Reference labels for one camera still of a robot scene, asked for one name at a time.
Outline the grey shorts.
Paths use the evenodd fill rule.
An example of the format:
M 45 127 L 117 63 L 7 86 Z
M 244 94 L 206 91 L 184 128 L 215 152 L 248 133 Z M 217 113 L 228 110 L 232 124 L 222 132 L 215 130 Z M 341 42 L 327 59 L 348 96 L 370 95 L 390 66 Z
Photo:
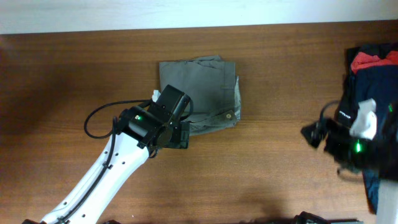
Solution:
M 159 63 L 160 89 L 167 85 L 193 101 L 187 118 L 192 136 L 233 128 L 241 120 L 236 63 L 218 55 Z

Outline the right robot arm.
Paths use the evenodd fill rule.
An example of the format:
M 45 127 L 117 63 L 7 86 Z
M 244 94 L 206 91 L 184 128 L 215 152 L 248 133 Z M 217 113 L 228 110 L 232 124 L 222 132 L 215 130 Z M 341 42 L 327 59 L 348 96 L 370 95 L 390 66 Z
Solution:
M 326 104 L 318 121 L 304 126 L 301 134 L 313 148 L 325 140 L 324 151 L 339 163 L 337 174 L 344 170 L 358 174 L 376 172 L 380 180 L 376 212 L 377 223 L 397 223 L 397 103 L 387 107 L 382 126 L 377 125 L 376 102 L 371 98 L 359 103 L 351 127 L 324 117 L 325 110 L 337 101 Z

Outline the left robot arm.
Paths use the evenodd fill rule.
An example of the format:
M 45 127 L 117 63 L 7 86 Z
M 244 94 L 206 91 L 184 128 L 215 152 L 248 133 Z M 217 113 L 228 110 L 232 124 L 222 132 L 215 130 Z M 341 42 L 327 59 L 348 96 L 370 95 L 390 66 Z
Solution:
M 96 223 L 125 181 L 160 149 L 187 149 L 192 99 L 167 85 L 149 100 L 113 118 L 112 130 L 101 155 L 75 188 L 41 223 Z

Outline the dark blue garment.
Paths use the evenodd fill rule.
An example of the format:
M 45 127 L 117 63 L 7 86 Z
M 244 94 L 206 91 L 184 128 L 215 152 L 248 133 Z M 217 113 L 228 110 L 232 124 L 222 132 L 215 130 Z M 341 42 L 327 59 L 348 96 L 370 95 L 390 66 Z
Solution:
M 397 180 L 397 66 L 385 65 L 360 70 L 356 75 L 355 102 L 368 99 L 376 102 L 377 131 L 374 140 L 383 143 L 372 154 L 379 168 L 363 172 L 368 200 L 377 213 L 379 186 L 382 179 Z

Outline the red garment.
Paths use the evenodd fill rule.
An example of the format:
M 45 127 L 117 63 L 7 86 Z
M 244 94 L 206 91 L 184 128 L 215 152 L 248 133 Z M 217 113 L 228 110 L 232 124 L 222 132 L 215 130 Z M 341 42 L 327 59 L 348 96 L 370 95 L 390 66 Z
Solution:
M 360 52 L 351 63 L 351 70 L 356 75 L 360 70 L 385 65 L 397 65 L 397 51 L 389 52 L 384 59 L 381 59 L 377 55 L 368 55 Z

